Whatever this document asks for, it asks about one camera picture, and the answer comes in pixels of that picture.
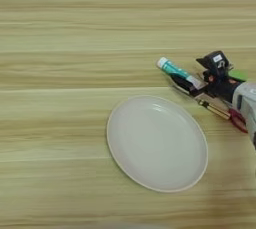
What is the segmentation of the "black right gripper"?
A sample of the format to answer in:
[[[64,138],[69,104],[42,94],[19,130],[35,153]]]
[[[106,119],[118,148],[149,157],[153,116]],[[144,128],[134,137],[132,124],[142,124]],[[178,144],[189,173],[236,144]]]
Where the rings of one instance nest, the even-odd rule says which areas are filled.
[[[196,61],[207,69],[203,72],[203,82],[205,83],[205,86],[197,90],[194,85],[185,78],[177,74],[172,74],[171,78],[175,84],[189,94],[193,93],[194,97],[199,96],[200,94],[206,94],[212,98],[219,98],[231,103],[235,90],[243,83],[243,81],[230,77],[229,75],[225,75],[224,77],[213,75],[209,71],[210,60],[208,58],[197,58]]]

